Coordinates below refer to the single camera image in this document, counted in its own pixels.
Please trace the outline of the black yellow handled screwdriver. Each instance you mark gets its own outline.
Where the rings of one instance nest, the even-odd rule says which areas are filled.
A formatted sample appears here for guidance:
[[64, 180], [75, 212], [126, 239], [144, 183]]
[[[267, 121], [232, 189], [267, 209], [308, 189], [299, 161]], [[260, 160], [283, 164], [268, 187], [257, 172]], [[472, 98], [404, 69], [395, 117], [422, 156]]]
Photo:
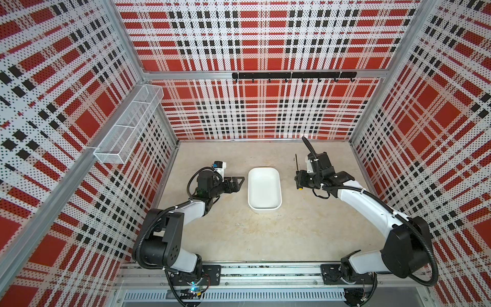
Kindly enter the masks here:
[[299, 170], [299, 164], [298, 164], [298, 158], [297, 158], [297, 155], [295, 154], [295, 165], [296, 165], [296, 172], [295, 172], [295, 177], [294, 177], [294, 180], [296, 177], [301, 177], [301, 173], [300, 173], [300, 170]]

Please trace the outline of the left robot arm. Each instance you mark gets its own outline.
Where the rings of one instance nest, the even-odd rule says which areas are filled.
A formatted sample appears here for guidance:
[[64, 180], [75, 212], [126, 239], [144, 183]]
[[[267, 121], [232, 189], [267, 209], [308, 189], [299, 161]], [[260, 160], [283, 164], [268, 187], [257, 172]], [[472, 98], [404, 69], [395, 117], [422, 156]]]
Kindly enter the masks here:
[[184, 226], [206, 216], [222, 194], [238, 193], [244, 177], [226, 177], [225, 163], [199, 169], [186, 187], [188, 200], [166, 209], [148, 211], [132, 249], [141, 268], [163, 270], [190, 285], [205, 275], [202, 258], [181, 247]]

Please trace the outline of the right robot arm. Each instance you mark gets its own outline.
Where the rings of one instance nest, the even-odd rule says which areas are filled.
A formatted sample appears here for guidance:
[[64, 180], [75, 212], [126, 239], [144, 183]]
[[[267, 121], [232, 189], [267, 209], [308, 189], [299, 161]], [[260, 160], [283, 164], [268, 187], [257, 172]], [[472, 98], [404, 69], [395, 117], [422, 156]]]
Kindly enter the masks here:
[[433, 251], [429, 224], [420, 216], [410, 217], [384, 203], [345, 171], [337, 172], [327, 153], [314, 150], [308, 138], [301, 138], [307, 149], [306, 170], [297, 170], [298, 189], [320, 191], [337, 198], [364, 216], [384, 237], [382, 249], [355, 251], [340, 261], [340, 279], [353, 284], [362, 275], [389, 273], [410, 278], [425, 287], [439, 281], [439, 268]]

